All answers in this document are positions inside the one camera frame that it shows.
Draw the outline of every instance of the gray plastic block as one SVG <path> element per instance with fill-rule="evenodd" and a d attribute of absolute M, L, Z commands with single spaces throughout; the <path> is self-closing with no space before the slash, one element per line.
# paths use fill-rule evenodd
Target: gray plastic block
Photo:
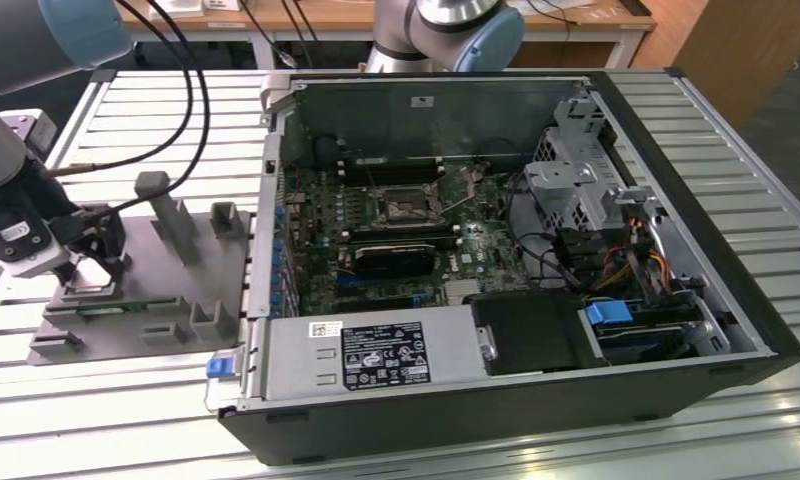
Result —
<path fill-rule="evenodd" d="M 187 334 L 177 323 L 151 323 L 143 326 L 140 335 L 148 345 L 180 345 L 187 341 Z"/>

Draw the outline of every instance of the white sticker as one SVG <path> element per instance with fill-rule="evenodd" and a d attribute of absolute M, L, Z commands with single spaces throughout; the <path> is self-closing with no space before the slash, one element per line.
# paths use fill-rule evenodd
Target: white sticker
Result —
<path fill-rule="evenodd" d="M 208 28 L 245 28 L 245 23 L 208 23 Z"/>
<path fill-rule="evenodd" d="M 436 97 L 412 97 L 412 108 L 432 108 Z"/>
<path fill-rule="evenodd" d="M 340 337 L 344 322 L 311 322 L 308 324 L 308 337 Z"/>
<path fill-rule="evenodd" d="M 410 375 L 420 375 L 422 373 L 427 373 L 427 370 L 430 370 L 427 367 L 410 367 L 407 373 Z"/>

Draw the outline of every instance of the cable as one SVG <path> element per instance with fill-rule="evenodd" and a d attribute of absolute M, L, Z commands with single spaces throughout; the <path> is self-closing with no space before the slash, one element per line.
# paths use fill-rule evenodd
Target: cable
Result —
<path fill-rule="evenodd" d="M 308 46 L 306 45 L 306 37 L 303 36 L 303 31 L 299 28 L 299 23 L 296 22 L 296 18 L 294 18 L 294 12 L 291 12 L 291 7 L 288 7 L 287 0 L 279 0 L 282 2 L 282 6 L 284 7 L 284 12 L 288 14 L 288 19 L 291 20 L 291 24 L 296 29 L 296 35 L 299 36 L 299 43 L 303 45 L 303 51 L 306 52 L 306 60 L 308 60 L 308 68 L 315 68 L 315 62 L 311 58 L 311 52 L 308 51 Z"/>
<path fill-rule="evenodd" d="M 559 65 L 560 67 L 563 67 L 563 64 L 566 62 L 566 46 L 570 43 L 570 38 L 572 37 L 572 28 L 571 27 L 578 26 L 579 23 L 576 21 L 566 18 L 566 10 L 563 8 L 560 8 L 559 5 L 555 5 L 554 3 L 551 3 L 548 0 L 543 0 L 543 2 L 546 2 L 554 8 L 560 10 L 560 14 L 563 15 L 563 17 L 555 17 L 554 15 L 548 15 L 546 12 L 543 12 L 539 8 L 536 8 L 536 5 L 534 5 L 534 0 L 526 0 L 526 2 L 531 6 L 531 8 L 536 11 L 536 13 L 539 13 L 543 17 L 548 17 L 548 18 L 552 18 L 552 19 L 563 22 L 563 24 L 566 26 L 566 40 L 563 41 L 563 44 L 560 46 L 560 65 Z"/>
<path fill-rule="evenodd" d="M 116 0 L 116 1 L 119 2 L 119 5 L 121 5 L 123 7 L 128 6 L 127 0 Z M 195 171 L 196 166 L 199 165 L 199 161 L 201 160 L 201 156 L 204 155 L 204 149 L 208 145 L 208 137 L 211 135 L 211 116 L 212 116 L 211 93 L 208 90 L 208 82 L 207 82 L 207 79 L 204 78 L 204 70 L 199 66 L 199 61 L 196 60 L 196 55 L 192 50 L 192 47 L 189 46 L 189 41 L 187 40 L 187 37 L 184 36 L 184 32 L 181 31 L 180 27 L 175 23 L 175 20 L 172 20 L 172 17 L 169 16 L 168 12 L 163 9 L 160 4 L 155 0 L 145 0 L 145 2 L 148 3 L 148 5 L 151 5 L 151 7 L 160 14 L 160 17 L 163 18 L 163 20 L 168 24 L 169 28 L 172 29 L 175 36 L 180 40 L 181 45 L 184 46 L 184 49 L 187 50 L 187 58 L 192 62 L 192 64 L 193 64 L 192 66 L 196 70 L 196 76 L 199 77 L 199 88 L 201 90 L 201 97 L 203 97 L 201 102 L 203 102 L 203 106 L 204 106 L 204 122 L 201 125 L 201 137 L 199 138 L 199 146 L 196 147 L 196 154 L 189 162 L 189 166 L 187 167 L 184 174 L 175 181 L 175 183 L 172 183 L 168 187 L 161 188 L 159 191 L 156 191 L 148 195 L 143 195 L 143 196 L 135 198 L 133 200 L 124 202 L 119 206 L 116 206 L 113 208 L 108 208 L 107 210 L 92 215 L 89 217 L 89 219 L 87 220 L 87 224 L 89 226 L 95 225 L 100 220 L 103 220 L 104 218 L 109 217 L 111 215 L 115 215 L 116 213 L 127 210 L 128 208 L 135 207 L 136 205 L 139 205 L 144 202 L 148 202 L 148 201 L 161 197 L 163 195 L 168 195 L 169 193 L 172 193 L 172 191 L 175 191 L 175 189 L 177 189 L 187 182 L 187 180 L 189 180 L 189 176 L 192 175 L 192 172 Z M 136 15 L 136 17 L 140 19 L 140 21 L 141 21 L 141 19 L 148 20 L 137 11 L 131 12 L 131 13 L 133 13 Z"/>
<path fill-rule="evenodd" d="M 519 186 L 519 180 L 522 179 L 522 171 L 516 172 L 516 174 L 512 177 L 512 181 L 510 183 L 510 188 L 507 190 L 508 192 L 508 199 L 507 199 L 507 235 L 510 236 L 510 239 L 514 241 L 514 243 L 516 244 L 516 246 L 519 248 L 522 248 L 522 251 L 534 259 L 540 263 L 540 267 L 542 265 L 547 265 L 551 268 L 554 268 L 554 270 L 560 274 L 560 276 L 563 276 L 563 279 L 572 284 L 574 287 L 579 288 L 580 290 L 587 290 L 586 285 L 582 283 L 582 281 L 578 279 L 578 277 L 575 275 L 572 275 L 572 272 L 570 272 L 566 268 L 563 268 L 563 265 L 558 265 L 556 263 L 554 263 L 550 260 L 546 260 L 543 258 L 542 255 L 539 255 L 536 252 L 534 252 L 534 250 L 531 250 L 519 240 L 519 237 L 516 237 L 516 233 L 512 229 L 512 203 L 514 203 L 514 199 L 516 197 L 516 187 Z"/>
<path fill-rule="evenodd" d="M 249 6 L 247 5 L 245 0 L 240 0 L 240 5 L 243 5 L 243 10 L 245 11 L 245 14 L 249 16 L 249 20 L 252 20 L 252 24 L 255 25 L 255 28 L 257 28 L 257 31 L 260 32 L 261 36 L 264 37 L 264 40 L 267 41 L 270 48 L 272 48 L 272 51 L 276 52 L 276 55 L 279 55 L 279 59 L 284 62 L 284 64 L 288 67 L 296 69 L 296 65 L 298 65 L 296 59 L 279 48 L 279 46 L 275 44 L 275 42 L 270 38 L 270 35 L 267 35 L 267 31 L 264 30 L 264 27 L 261 27 L 261 24 L 257 22 L 257 19 L 255 18 L 255 14 L 252 13 L 252 10 L 249 9 Z"/>
<path fill-rule="evenodd" d="M 308 21 L 308 15 L 306 15 L 306 11 L 303 10 L 303 7 L 299 4 L 299 0 L 294 0 L 294 6 L 296 7 L 296 11 L 299 12 L 300 16 L 303 17 L 303 21 L 306 22 L 306 27 L 308 28 L 308 32 L 311 33 L 311 36 L 315 39 L 315 43 L 318 44 L 318 53 L 320 55 L 320 66 L 323 68 L 327 68 L 328 64 L 326 61 L 327 57 L 326 57 L 324 45 L 323 45 L 323 42 L 320 41 L 320 39 L 318 38 L 315 29 L 311 26 L 311 22 Z"/>
<path fill-rule="evenodd" d="M 155 36 L 160 39 L 160 42 L 165 45 L 167 49 L 169 50 L 172 55 L 175 56 L 175 59 L 177 60 L 179 66 L 181 67 L 181 70 L 184 72 L 184 80 L 187 81 L 187 112 L 184 112 L 184 120 L 181 121 L 181 124 L 179 125 L 177 129 L 175 130 L 175 133 L 172 133 L 172 136 L 169 137 L 169 139 L 165 142 L 163 142 L 160 144 L 160 146 L 157 146 L 153 150 L 144 153 L 143 155 L 128 158 L 125 160 L 119 160 L 117 162 L 112 162 L 112 163 L 76 164 L 76 165 L 72 165 L 65 168 L 57 168 L 57 169 L 48 171 L 48 176 L 51 178 L 65 177 L 65 176 L 76 175 L 80 173 L 97 172 L 100 170 L 109 170 L 113 168 L 124 167 L 127 165 L 139 163 L 143 160 L 147 160 L 148 158 L 157 155 L 167 148 L 169 148 L 175 144 L 177 139 L 181 137 L 184 131 L 187 130 L 187 127 L 189 126 L 189 121 L 192 119 L 192 113 L 193 113 L 195 96 L 193 96 L 192 75 L 189 74 L 189 68 L 187 67 L 187 61 L 185 61 L 184 57 L 181 56 L 181 54 L 177 52 L 177 48 L 175 48 L 175 45 L 172 44 L 169 39 L 165 37 L 165 35 L 160 31 L 160 29 L 155 26 L 153 23 L 151 23 L 151 21 L 145 17 L 141 16 L 141 13 L 139 13 L 136 8 L 133 8 L 133 6 L 127 2 L 120 1 L 119 3 L 125 8 L 125 10 L 128 12 L 131 12 L 131 14 L 133 16 L 136 16 L 136 18 L 139 19 L 141 24 L 145 25 L 145 28 L 148 28 L 148 30 L 151 31 L 151 33 L 153 33 Z"/>

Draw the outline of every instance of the warning label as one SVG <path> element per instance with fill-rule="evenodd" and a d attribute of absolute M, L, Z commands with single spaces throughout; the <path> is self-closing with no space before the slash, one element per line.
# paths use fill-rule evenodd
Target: warning label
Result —
<path fill-rule="evenodd" d="M 344 328 L 342 350 L 348 390 L 431 382 L 420 323 Z"/>

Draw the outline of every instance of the cable connector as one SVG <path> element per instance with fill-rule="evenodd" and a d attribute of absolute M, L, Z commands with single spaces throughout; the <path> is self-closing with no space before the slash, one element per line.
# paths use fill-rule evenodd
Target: cable connector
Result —
<path fill-rule="evenodd" d="M 296 70 L 296 59 L 287 53 L 283 52 L 282 50 L 279 50 L 278 52 L 279 55 L 279 59 L 284 62 L 284 64 L 291 67 L 294 70 Z"/>
<path fill-rule="evenodd" d="M 79 163 L 65 168 L 56 168 L 53 170 L 48 170 L 44 173 L 47 178 L 59 178 L 67 177 L 69 175 L 79 175 L 81 173 L 91 173 L 97 170 L 97 164 L 95 163 Z"/>

